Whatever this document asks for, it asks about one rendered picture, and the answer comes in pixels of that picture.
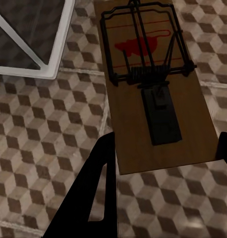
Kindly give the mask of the mousetrap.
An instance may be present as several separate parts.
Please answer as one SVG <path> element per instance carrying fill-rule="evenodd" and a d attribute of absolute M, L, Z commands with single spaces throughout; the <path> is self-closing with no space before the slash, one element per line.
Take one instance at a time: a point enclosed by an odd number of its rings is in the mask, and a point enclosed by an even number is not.
<path fill-rule="evenodd" d="M 225 158 L 172 0 L 94 8 L 119 174 Z"/>

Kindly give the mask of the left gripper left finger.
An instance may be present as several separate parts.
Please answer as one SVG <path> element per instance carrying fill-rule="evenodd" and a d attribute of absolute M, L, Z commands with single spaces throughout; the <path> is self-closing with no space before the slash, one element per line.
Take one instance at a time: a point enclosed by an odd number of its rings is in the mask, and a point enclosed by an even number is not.
<path fill-rule="evenodd" d="M 117 238 L 114 130 L 100 137 L 43 238 Z M 104 219 L 88 221 L 107 164 Z"/>

